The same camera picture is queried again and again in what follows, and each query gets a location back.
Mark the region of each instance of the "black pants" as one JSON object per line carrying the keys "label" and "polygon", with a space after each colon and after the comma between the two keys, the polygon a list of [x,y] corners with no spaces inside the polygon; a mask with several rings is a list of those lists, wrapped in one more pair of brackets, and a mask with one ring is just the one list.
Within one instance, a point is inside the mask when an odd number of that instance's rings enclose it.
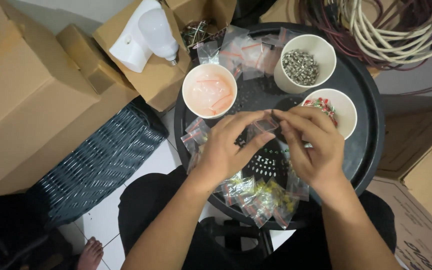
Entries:
{"label": "black pants", "polygon": [[[186,171],[179,166],[168,175],[150,173],[141,176],[126,188],[120,197],[118,216],[125,255],[171,200],[185,179]],[[359,199],[376,230],[394,253],[396,231],[391,208],[381,198],[368,191]],[[263,261],[261,268],[283,269],[288,266],[288,261],[300,269],[331,269],[322,219],[307,228],[296,230]],[[231,261],[225,254],[225,249],[209,237],[200,224],[196,225],[183,269],[243,267],[238,262]]]}

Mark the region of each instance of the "paper cup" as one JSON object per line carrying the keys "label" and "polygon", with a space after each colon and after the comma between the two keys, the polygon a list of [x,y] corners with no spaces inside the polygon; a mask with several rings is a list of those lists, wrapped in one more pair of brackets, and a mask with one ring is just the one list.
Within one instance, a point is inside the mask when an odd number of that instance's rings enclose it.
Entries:
{"label": "paper cup", "polygon": [[346,140],[353,134],[358,122],[358,114],[353,101],[341,91],[335,89],[320,89],[309,94],[298,106],[303,106],[305,101],[318,98],[328,99],[334,106],[334,113],[337,121],[337,130]]}
{"label": "paper cup", "polygon": [[[233,94],[234,94],[231,105],[229,105],[228,108],[226,108],[221,113],[218,113],[215,115],[210,115],[210,116],[201,115],[201,114],[195,112],[195,110],[193,108],[191,108],[191,105],[188,103],[188,91],[192,91],[193,89],[191,87],[193,86],[193,84],[198,79],[200,79],[201,76],[207,75],[207,74],[214,74],[214,75],[222,77],[225,80],[225,82],[230,86],[231,91],[233,91]],[[184,81],[183,81],[182,91],[183,91],[184,103],[186,104],[186,107],[188,107],[189,110],[191,110],[191,112],[193,112],[193,114],[196,114],[197,116],[204,118],[204,119],[215,119],[215,118],[218,118],[218,117],[224,115],[233,106],[234,101],[236,101],[236,96],[238,95],[238,86],[236,84],[236,80],[234,79],[233,74],[231,74],[231,72],[229,70],[227,70],[225,67],[218,65],[218,64],[201,64],[201,65],[193,68],[186,75],[186,77],[184,78]]]}
{"label": "paper cup", "polygon": [[[319,76],[314,85],[301,85],[293,82],[283,69],[281,59],[284,54],[295,49],[300,49],[314,56],[319,65]],[[290,40],[283,48],[281,57],[274,68],[274,81],[279,89],[289,94],[300,94],[326,82],[336,68],[336,52],[333,46],[322,37],[314,34],[303,34]]]}

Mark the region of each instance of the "hand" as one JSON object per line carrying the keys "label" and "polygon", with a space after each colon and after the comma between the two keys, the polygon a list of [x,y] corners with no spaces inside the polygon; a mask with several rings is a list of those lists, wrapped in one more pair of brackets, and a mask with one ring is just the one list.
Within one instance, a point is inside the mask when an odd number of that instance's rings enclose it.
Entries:
{"label": "hand", "polygon": [[264,115],[262,110],[241,111],[220,120],[211,129],[201,160],[193,171],[210,175],[210,184],[216,188],[223,180],[243,169],[261,147],[275,138],[274,134],[265,132],[247,142],[243,148],[234,144],[247,125],[262,119]]}
{"label": "hand", "polygon": [[[289,111],[275,109],[274,114],[282,120],[291,164],[303,181],[318,192],[331,186],[328,181],[346,179],[342,169],[344,137],[321,109],[300,106]],[[302,138],[313,148],[304,148]]]}

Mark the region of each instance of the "tiled floor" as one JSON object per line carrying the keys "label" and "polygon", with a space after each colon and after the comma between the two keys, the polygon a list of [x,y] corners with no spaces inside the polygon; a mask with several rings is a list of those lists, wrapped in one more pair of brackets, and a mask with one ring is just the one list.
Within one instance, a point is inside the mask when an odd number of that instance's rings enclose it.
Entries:
{"label": "tiled floor", "polygon": [[[118,229],[118,205],[124,189],[140,176],[149,173],[167,174],[181,165],[176,151],[174,137],[174,109],[166,113],[161,120],[169,130],[169,138],[156,149],[147,161],[121,187],[105,198],[77,221],[61,226],[59,229],[66,240],[73,245],[74,254],[81,253],[87,239],[94,236],[104,246],[103,261],[99,270],[119,270],[123,265],[123,244]],[[200,220],[216,217],[219,220],[230,219],[210,203],[206,203]],[[276,249],[292,234],[289,231],[271,231],[273,246]]]}

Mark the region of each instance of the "black plastic table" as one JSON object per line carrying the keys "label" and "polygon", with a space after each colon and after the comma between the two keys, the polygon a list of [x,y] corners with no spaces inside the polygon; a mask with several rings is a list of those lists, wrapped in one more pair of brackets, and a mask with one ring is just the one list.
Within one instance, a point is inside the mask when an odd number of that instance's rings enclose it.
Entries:
{"label": "black plastic table", "polygon": [[[295,23],[268,22],[248,27],[249,34],[254,38],[267,34],[279,34],[280,27],[287,28],[299,34],[313,34],[324,37],[319,30]],[[336,69],[325,83],[311,88],[302,94],[288,94],[280,90],[273,77],[256,78],[243,81],[241,76],[237,81],[237,98],[228,114],[239,111],[257,111],[265,109],[279,109],[287,111],[291,107],[302,102],[303,99],[317,89],[337,89],[351,98],[356,106],[357,125],[353,134],[345,141],[345,156],[343,171],[351,181],[359,196],[368,187],[375,175],[376,167],[381,157],[384,140],[384,114],[380,102],[378,88],[366,67],[357,59],[336,53]],[[174,114],[174,132],[176,137],[177,152],[185,168],[188,166],[190,154],[179,139],[185,132],[184,129],[195,120],[193,114],[185,105],[181,91],[177,97]],[[219,120],[205,120],[212,127]],[[244,145],[246,131],[244,131],[237,143]],[[256,180],[261,177],[267,181],[274,176],[278,183],[286,186],[288,153],[284,152],[287,145],[284,138],[276,131],[276,138],[259,150],[251,161],[243,169],[245,177],[255,175]],[[320,198],[310,190],[309,202],[301,201],[296,214],[288,226],[288,230],[294,230],[307,226],[311,220],[320,215]],[[226,206],[220,193],[213,193],[209,202],[229,217],[245,224],[254,225],[249,217],[245,217],[237,205]],[[281,230],[274,218],[271,218],[264,228]]]}

